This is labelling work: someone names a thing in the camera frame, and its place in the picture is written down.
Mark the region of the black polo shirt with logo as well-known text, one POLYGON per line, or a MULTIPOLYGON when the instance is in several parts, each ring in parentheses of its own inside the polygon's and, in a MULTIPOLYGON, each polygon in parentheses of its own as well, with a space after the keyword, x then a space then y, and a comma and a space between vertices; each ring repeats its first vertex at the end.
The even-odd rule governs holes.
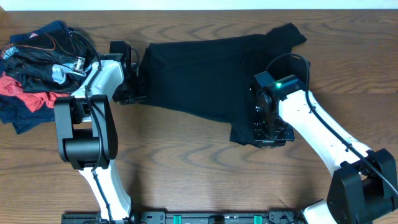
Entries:
POLYGON ((254 76, 268 71, 275 80, 290 74, 305 79, 300 59, 272 59, 306 41, 289 23, 267 34, 150 44, 139 66, 146 79, 145 103, 229 123, 232 142, 257 146, 254 76))

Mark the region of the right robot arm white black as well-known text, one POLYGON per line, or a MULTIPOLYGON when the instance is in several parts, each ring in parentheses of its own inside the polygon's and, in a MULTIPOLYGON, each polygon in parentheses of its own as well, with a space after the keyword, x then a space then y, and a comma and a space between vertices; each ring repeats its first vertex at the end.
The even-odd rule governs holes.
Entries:
POLYGON ((254 139, 283 146, 297 131, 326 165, 332 180, 327 198, 300 212, 300 223, 372 223, 397 210, 396 160, 373 151, 345 131, 316 101, 299 77, 254 77, 257 101, 254 139))

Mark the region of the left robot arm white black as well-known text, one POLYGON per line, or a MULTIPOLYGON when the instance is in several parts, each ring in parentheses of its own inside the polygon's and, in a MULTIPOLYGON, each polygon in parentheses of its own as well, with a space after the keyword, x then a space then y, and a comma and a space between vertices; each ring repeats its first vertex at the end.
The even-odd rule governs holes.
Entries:
POLYGON ((65 213, 62 223, 138 223, 132 199, 116 167, 118 134, 110 102, 122 105, 143 101, 145 80, 136 50, 126 42, 112 41, 109 53, 97 55, 81 87, 55 102, 58 151, 90 185, 100 206, 98 213, 65 213))

